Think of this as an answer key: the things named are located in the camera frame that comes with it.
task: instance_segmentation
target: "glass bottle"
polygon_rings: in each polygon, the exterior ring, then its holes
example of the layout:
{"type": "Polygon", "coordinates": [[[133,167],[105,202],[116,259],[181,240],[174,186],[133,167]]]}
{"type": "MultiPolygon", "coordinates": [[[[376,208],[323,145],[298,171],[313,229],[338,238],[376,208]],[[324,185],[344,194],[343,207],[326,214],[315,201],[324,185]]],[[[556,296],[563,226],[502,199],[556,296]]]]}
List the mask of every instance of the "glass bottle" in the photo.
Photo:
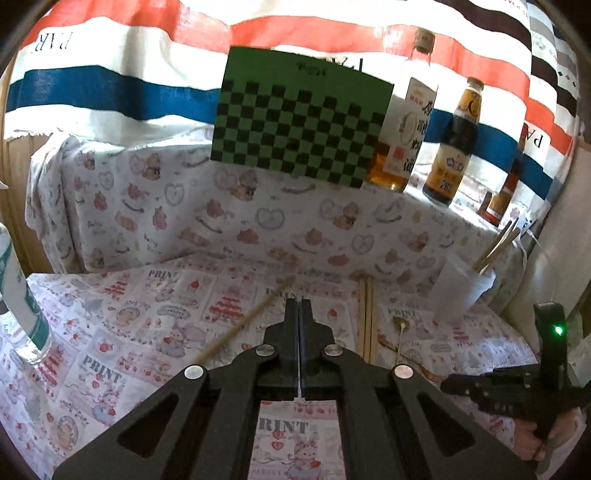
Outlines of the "glass bottle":
{"type": "Polygon", "coordinates": [[[435,35],[419,28],[410,57],[396,75],[392,98],[378,137],[369,181],[404,190],[423,144],[437,95],[431,68],[435,35]]]}
{"type": "Polygon", "coordinates": [[[452,202],[462,182],[478,137],[484,84],[474,77],[468,77],[467,82],[423,186],[430,200],[445,206],[452,202]]]}
{"type": "Polygon", "coordinates": [[[10,234],[1,223],[0,294],[4,334],[25,362],[41,362],[51,348],[51,329],[22,273],[10,234]]]}
{"type": "Polygon", "coordinates": [[[496,193],[492,197],[492,199],[487,199],[485,197],[485,201],[482,202],[482,205],[478,210],[478,215],[483,217],[485,220],[487,220],[494,226],[499,226],[503,218],[503,215],[509,207],[511,199],[515,194],[515,189],[517,188],[517,183],[519,182],[519,176],[521,175],[521,157],[523,156],[523,151],[525,150],[525,142],[527,141],[527,135],[527,124],[523,124],[523,128],[521,129],[521,136],[519,137],[519,144],[517,145],[517,155],[513,160],[513,164],[511,165],[511,171],[505,179],[503,188],[499,193],[496,193]]]}

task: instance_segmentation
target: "chopstick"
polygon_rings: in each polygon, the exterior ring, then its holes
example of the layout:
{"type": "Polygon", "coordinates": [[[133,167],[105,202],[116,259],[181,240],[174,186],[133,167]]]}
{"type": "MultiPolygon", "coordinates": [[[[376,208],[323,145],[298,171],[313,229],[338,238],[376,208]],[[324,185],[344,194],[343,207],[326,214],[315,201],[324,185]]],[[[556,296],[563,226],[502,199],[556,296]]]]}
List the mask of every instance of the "chopstick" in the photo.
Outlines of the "chopstick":
{"type": "Polygon", "coordinates": [[[226,333],[224,333],[220,338],[214,340],[212,343],[207,345],[204,350],[199,352],[199,354],[195,357],[193,361],[194,365],[203,365],[209,358],[214,355],[221,347],[223,347],[226,343],[228,343],[240,330],[242,330],[251,320],[258,317],[267,307],[273,304],[277,298],[279,298],[279,293],[284,291],[286,288],[291,287],[293,284],[295,277],[288,277],[286,278],[281,285],[278,286],[277,290],[272,291],[267,295],[261,302],[256,305],[242,320],[238,323],[233,325],[226,333]]]}

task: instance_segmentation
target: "bottle cap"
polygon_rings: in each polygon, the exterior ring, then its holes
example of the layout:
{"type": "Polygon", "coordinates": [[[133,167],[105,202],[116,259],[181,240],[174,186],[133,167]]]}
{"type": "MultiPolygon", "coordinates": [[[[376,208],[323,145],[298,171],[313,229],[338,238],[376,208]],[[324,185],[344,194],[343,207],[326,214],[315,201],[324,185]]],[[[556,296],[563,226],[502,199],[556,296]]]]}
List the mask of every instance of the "bottle cap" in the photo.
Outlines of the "bottle cap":
{"type": "Polygon", "coordinates": [[[468,77],[467,81],[468,81],[468,85],[470,85],[471,87],[474,87],[479,92],[481,92],[482,89],[484,88],[484,83],[482,83],[482,81],[477,79],[476,77],[468,77]]]}
{"type": "Polygon", "coordinates": [[[422,53],[433,53],[433,46],[435,45],[435,34],[418,28],[414,34],[414,48],[422,53]]]}

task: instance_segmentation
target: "metal screw head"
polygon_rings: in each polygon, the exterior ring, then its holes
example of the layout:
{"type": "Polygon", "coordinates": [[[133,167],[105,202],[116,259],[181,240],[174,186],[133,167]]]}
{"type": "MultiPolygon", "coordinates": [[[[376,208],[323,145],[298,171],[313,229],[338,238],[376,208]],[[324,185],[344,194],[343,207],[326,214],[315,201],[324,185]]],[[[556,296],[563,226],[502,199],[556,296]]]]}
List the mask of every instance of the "metal screw head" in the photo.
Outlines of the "metal screw head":
{"type": "Polygon", "coordinates": [[[275,348],[268,343],[263,343],[256,347],[255,352],[258,356],[271,356],[275,353],[275,348]]]}
{"type": "Polygon", "coordinates": [[[185,368],[185,377],[189,380],[197,380],[203,376],[203,368],[199,365],[191,365],[190,367],[185,368]]]}
{"type": "Polygon", "coordinates": [[[326,345],[324,347],[324,352],[328,356],[339,356],[343,353],[343,348],[336,343],[331,343],[330,345],[326,345]]]}
{"type": "Polygon", "coordinates": [[[408,378],[411,378],[414,375],[414,371],[408,365],[398,365],[394,369],[394,375],[396,375],[398,378],[402,378],[403,380],[406,380],[408,378]]]}

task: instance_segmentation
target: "amber liquid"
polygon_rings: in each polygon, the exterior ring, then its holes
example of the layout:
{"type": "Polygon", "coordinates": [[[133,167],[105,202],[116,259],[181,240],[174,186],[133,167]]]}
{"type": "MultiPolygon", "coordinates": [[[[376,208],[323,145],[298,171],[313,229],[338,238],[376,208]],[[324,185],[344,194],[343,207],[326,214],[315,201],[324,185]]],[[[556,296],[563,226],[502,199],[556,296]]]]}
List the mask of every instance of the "amber liquid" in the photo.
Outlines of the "amber liquid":
{"type": "Polygon", "coordinates": [[[408,179],[399,177],[398,175],[394,175],[392,173],[384,172],[384,163],[388,158],[389,151],[389,145],[378,141],[371,168],[369,169],[368,179],[369,181],[381,187],[386,187],[396,191],[403,191],[408,183],[408,179]]]}

